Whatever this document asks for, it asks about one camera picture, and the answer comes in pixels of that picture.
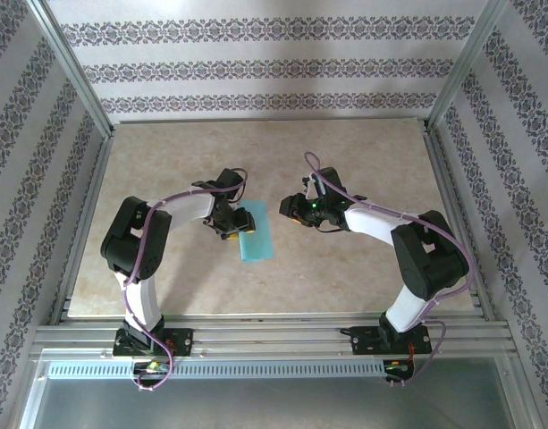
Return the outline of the teal cloth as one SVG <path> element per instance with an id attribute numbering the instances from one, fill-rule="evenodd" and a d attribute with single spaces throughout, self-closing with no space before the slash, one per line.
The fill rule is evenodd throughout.
<path id="1" fill-rule="evenodd" d="M 273 241 L 264 201 L 243 200 L 241 206 L 255 222 L 253 232 L 243 232 L 239 237 L 240 256 L 243 262 L 257 262 L 274 257 Z"/>

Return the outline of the grey sheet metal panel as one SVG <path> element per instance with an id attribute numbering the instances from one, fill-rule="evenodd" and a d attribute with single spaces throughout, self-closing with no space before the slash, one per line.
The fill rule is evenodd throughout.
<path id="1" fill-rule="evenodd" d="M 543 429 L 489 365 L 437 366 L 393 388 L 371 378 L 48 380 L 21 429 Z"/>

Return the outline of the thin aluminium edge strip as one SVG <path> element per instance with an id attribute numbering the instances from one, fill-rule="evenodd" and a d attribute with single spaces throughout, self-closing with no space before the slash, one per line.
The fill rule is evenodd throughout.
<path id="1" fill-rule="evenodd" d="M 219 122 L 312 122 L 312 121 L 396 121 L 396 120 L 416 120 L 428 124 L 428 120 L 422 117 L 416 116 L 402 116 L 402 117 L 366 117 L 366 116 L 353 116 L 353 117 L 272 117 L 272 118 L 223 118 L 223 119 L 155 119 L 155 120 L 125 120 L 119 121 L 116 125 L 150 125 L 150 124 L 185 124 L 185 123 L 219 123 Z"/>

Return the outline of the aluminium cross beam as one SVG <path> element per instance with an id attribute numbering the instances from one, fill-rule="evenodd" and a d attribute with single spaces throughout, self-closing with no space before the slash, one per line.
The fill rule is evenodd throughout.
<path id="1" fill-rule="evenodd" d="M 372 313 L 271 315 L 184 315 L 169 317 L 172 328 L 193 331 L 193 359 L 250 360 L 351 358 L 341 328 L 378 324 Z M 109 359 L 121 323 L 110 319 L 69 319 L 36 331 L 30 357 Z M 477 312 L 436 313 L 428 324 L 439 358 L 515 357 L 508 323 L 486 321 Z"/>

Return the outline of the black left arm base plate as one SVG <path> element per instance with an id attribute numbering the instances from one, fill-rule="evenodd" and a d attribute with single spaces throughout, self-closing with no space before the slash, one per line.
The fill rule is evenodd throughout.
<path id="1" fill-rule="evenodd" d="M 189 357 L 193 331 L 187 328 L 164 328 L 153 341 L 143 332 L 133 335 L 124 328 L 114 338 L 113 356 L 117 358 L 158 358 L 170 352 L 174 357 Z"/>

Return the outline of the aluminium side rail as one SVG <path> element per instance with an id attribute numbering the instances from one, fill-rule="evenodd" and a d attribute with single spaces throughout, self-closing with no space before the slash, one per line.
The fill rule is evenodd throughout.
<path id="1" fill-rule="evenodd" d="M 474 241 L 470 239 L 466 224 L 466 212 L 461 210 L 459 205 L 459 190 L 452 183 L 450 169 L 448 168 L 442 153 L 442 147 L 434 135 L 427 128 L 427 121 L 419 120 L 419 126 L 422 130 L 426 151 L 434 172 L 434 177 L 443 201 L 446 218 L 451 227 L 455 238 L 464 246 L 465 250 L 472 257 L 473 263 L 469 265 L 467 281 L 469 282 L 469 295 L 473 299 L 476 307 L 482 310 L 482 317 L 489 322 L 499 320 L 493 311 L 493 306 L 485 287 L 482 270 L 477 267 Z"/>
<path id="2" fill-rule="evenodd" d="M 67 259 L 61 271 L 58 289 L 48 313 L 48 318 L 45 321 L 45 325 L 57 325 L 61 323 L 63 320 L 64 306 L 67 301 L 71 299 L 96 209 L 101 184 L 104 179 L 108 157 L 114 143 L 114 137 L 115 132 L 113 131 L 110 137 L 104 138 L 101 148 L 97 152 L 96 159 L 93 163 L 92 175 L 89 178 L 80 211 L 76 218 L 77 222 L 73 230 L 72 243 L 69 246 Z"/>

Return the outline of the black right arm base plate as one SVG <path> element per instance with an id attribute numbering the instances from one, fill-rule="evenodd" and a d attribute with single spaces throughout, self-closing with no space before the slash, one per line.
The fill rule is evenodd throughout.
<path id="1" fill-rule="evenodd" d="M 412 330 L 400 334 L 384 333 L 377 326 L 353 326 L 341 328 L 340 334 L 350 339 L 351 350 L 354 355 L 405 355 L 410 351 L 416 354 L 432 352 L 428 330 L 422 324 Z"/>

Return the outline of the aluminium frame post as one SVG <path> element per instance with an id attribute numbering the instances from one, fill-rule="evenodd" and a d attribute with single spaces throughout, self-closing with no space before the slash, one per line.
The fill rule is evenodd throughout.
<path id="1" fill-rule="evenodd" d="M 429 134 L 433 132 L 434 127 L 440 123 L 445 115 L 451 101 L 456 96 L 460 85 L 468 75 L 483 44 L 492 32 L 508 2 L 509 0 L 487 0 L 474 28 L 470 32 L 467 42 L 449 73 L 446 83 L 434 102 L 431 113 L 427 116 L 426 131 Z"/>
<path id="2" fill-rule="evenodd" d="M 111 138 L 114 134 L 114 126 L 108 119 L 95 90 L 89 83 L 89 79 L 74 54 L 51 7 L 46 0 L 25 0 L 25 2 L 42 29 L 49 45 L 52 47 L 66 77 L 72 82 L 101 135 Z"/>

